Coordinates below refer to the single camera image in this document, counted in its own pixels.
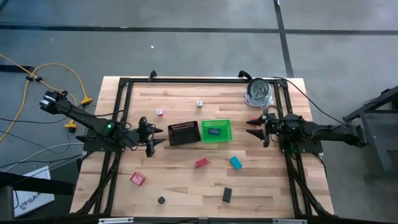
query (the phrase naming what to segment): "black basket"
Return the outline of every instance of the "black basket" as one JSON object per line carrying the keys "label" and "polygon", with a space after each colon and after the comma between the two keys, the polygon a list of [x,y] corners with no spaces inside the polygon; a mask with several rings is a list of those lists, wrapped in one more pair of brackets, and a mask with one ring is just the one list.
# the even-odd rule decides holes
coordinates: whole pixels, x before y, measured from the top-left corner
{"label": "black basket", "polygon": [[171,146],[179,146],[200,141],[198,121],[190,121],[168,126]]}

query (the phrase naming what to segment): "small toy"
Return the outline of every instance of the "small toy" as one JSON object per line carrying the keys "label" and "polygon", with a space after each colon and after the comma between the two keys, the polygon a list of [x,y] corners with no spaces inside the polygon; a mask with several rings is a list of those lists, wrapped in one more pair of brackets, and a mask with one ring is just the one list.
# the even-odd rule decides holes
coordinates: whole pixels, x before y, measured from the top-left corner
{"label": "small toy", "polygon": [[130,181],[137,184],[138,186],[141,186],[141,184],[144,183],[144,180],[145,177],[138,172],[135,172],[130,178]]}
{"label": "small toy", "polygon": [[230,202],[231,201],[231,195],[232,195],[232,189],[230,188],[224,188],[224,194],[223,194],[223,202]]}
{"label": "small toy", "polygon": [[161,205],[163,205],[163,204],[166,202],[166,199],[165,199],[163,196],[160,196],[160,197],[157,199],[157,202],[159,202]]}
{"label": "small toy", "polygon": [[201,168],[207,164],[209,164],[209,160],[207,160],[207,158],[200,159],[200,160],[196,161],[196,168]]}
{"label": "small toy", "polygon": [[156,110],[156,114],[157,114],[158,116],[163,116],[163,110],[162,110],[162,109],[157,109],[157,110]]}
{"label": "small toy", "polygon": [[203,106],[202,100],[197,101],[197,108],[201,108]]}
{"label": "small toy", "polygon": [[209,128],[209,134],[220,135],[220,130],[218,128]]}
{"label": "small toy", "polygon": [[242,163],[236,156],[232,157],[229,161],[232,163],[232,166],[234,166],[235,169],[242,168]]}

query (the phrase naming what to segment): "white cable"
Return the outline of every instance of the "white cable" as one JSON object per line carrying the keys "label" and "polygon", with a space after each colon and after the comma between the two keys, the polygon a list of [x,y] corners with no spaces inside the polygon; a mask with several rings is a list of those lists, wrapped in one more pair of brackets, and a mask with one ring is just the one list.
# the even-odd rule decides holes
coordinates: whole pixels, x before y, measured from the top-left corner
{"label": "white cable", "polygon": [[[21,160],[21,161],[19,161],[19,162],[24,162],[24,161],[26,161],[27,159],[30,159],[30,158],[36,156],[37,154],[39,154],[39,153],[41,153],[41,152],[44,152],[44,151],[46,151],[46,150],[48,150],[48,149],[53,149],[53,148],[61,147],[61,146],[79,145],[79,144],[84,144],[84,143],[65,143],[65,144],[59,144],[59,145],[56,145],[56,146],[51,146],[51,147],[42,149],[42,150],[40,150],[39,152],[36,152],[35,154],[33,154],[33,155],[29,156],[29,157],[26,157],[25,159],[23,159],[23,160]],[[19,163],[14,164],[14,165],[8,167],[7,169],[3,170],[2,172],[5,172],[5,171],[7,171],[7,170],[13,168],[14,166],[16,166],[16,165],[18,165],[18,164],[19,164]]]}

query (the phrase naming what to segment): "gray floor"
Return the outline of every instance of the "gray floor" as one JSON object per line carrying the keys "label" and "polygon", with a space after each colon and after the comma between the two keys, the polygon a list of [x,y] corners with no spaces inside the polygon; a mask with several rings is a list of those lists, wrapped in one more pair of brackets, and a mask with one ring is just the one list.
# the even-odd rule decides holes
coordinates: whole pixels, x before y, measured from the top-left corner
{"label": "gray floor", "polygon": [[[398,30],[395,0],[280,0],[280,6],[286,29]],[[0,22],[278,28],[272,0],[13,0],[0,13]],[[337,118],[398,83],[398,36],[288,35],[287,43],[295,77],[304,78],[309,97]],[[93,98],[98,95],[105,75],[148,75],[156,70],[158,75],[235,77],[240,70],[246,70],[257,77],[286,77],[279,34],[0,30],[0,54],[24,65],[68,65],[81,75]],[[81,97],[78,82],[70,72],[45,68],[40,75],[53,86]],[[0,117],[15,116],[22,99],[24,76],[1,74]],[[20,119],[61,118],[39,109],[38,102],[45,91],[37,83],[30,85]],[[336,123],[315,107],[312,114],[318,123]],[[8,125],[1,121],[0,130],[5,131]],[[63,123],[18,123],[11,133],[52,146],[67,143],[67,132],[62,126]],[[362,176],[375,168],[372,149],[356,149],[338,142],[322,144],[336,214],[398,222],[398,183],[362,181]],[[0,165],[19,161],[39,150],[39,146],[8,136],[0,144]],[[32,159],[51,160],[80,152],[80,146],[71,146],[65,154],[44,152]],[[23,174],[40,166],[21,164],[10,172]]]}

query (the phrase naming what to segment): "yellow connector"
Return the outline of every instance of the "yellow connector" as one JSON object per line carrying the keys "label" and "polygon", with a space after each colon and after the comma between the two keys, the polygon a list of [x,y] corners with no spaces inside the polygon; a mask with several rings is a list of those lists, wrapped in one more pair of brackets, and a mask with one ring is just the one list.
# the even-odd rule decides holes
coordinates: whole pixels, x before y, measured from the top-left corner
{"label": "yellow connector", "polygon": [[75,133],[77,125],[74,120],[70,120],[69,123],[65,124],[65,127],[68,128],[70,133]]}
{"label": "yellow connector", "polygon": [[81,104],[82,105],[89,105],[92,102],[93,102],[93,99],[91,97],[85,96],[84,99],[81,101]]}

